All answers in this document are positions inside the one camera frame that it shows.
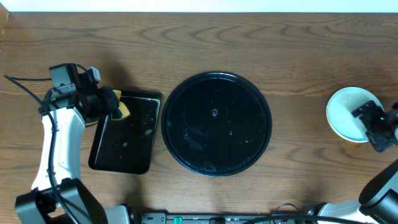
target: wooden table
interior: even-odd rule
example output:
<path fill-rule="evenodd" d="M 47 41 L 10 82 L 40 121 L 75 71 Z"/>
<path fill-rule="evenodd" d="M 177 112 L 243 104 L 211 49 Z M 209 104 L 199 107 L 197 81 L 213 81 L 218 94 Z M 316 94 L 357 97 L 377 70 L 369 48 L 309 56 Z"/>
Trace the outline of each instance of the wooden table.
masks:
<path fill-rule="evenodd" d="M 329 127 L 325 106 L 345 86 L 374 93 L 389 110 L 398 100 L 396 14 L 11 13 L 0 42 L 0 74 L 49 77 L 65 62 L 95 66 L 103 85 L 160 91 L 164 101 L 186 78 L 209 70 L 240 74 L 271 107 L 269 147 L 248 170 L 211 178 L 168 152 L 157 127 L 144 175 L 91 170 L 95 128 L 81 144 L 83 183 L 104 207 L 139 211 L 267 213 L 358 198 L 398 150 L 377 153 Z M 43 97 L 51 82 L 24 82 Z M 18 195 L 39 169 L 38 104 L 0 78 L 0 222 L 19 223 Z"/>

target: white bowl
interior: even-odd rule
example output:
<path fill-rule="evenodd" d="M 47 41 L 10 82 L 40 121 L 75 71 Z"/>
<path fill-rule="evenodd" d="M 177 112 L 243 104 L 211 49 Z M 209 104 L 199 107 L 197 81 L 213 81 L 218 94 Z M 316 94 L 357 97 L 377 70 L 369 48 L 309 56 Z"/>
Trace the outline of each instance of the white bowl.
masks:
<path fill-rule="evenodd" d="M 376 105 L 382 105 L 380 101 L 369 91 L 358 87 L 346 87 L 338 90 L 331 96 L 326 106 L 326 117 L 330 127 L 345 140 L 351 142 L 368 142 L 366 128 L 362 121 L 351 114 L 369 100 Z"/>

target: white wall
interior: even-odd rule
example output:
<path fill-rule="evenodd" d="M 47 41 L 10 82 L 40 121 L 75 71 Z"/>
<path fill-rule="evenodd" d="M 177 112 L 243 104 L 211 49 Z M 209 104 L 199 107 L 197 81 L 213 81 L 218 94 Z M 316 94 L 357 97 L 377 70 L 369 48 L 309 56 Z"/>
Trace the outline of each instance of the white wall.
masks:
<path fill-rule="evenodd" d="M 0 0 L 10 12 L 398 12 L 398 0 Z"/>

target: black tray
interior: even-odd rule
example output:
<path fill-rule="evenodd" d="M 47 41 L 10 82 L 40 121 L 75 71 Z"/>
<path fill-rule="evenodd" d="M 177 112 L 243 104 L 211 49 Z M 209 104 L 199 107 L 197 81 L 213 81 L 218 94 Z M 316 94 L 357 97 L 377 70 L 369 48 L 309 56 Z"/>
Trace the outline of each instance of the black tray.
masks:
<path fill-rule="evenodd" d="M 206 72 L 185 80 L 162 112 L 167 149 L 181 165 L 207 176 L 233 175 L 253 165 L 271 131 L 266 99 L 233 73 Z"/>
<path fill-rule="evenodd" d="M 111 115 L 98 121 L 88 159 L 90 168 L 129 174 L 147 172 L 160 99 L 160 93 L 122 90 L 120 101 L 130 115 L 120 121 L 111 120 Z"/>

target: yellow sponge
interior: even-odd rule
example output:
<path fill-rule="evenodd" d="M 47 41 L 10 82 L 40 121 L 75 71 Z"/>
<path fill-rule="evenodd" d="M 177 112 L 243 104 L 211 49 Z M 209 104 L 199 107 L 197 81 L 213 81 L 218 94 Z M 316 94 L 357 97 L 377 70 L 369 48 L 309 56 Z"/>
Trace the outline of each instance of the yellow sponge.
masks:
<path fill-rule="evenodd" d="M 112 113 L 112 120 L 118 121 L 127 118 L 130 115 L 130 111 L 123 102 L 120 102 L 122 92 L 120 90 L 113 90 L 113 92 L 119 100 L 119 107 Z"/>

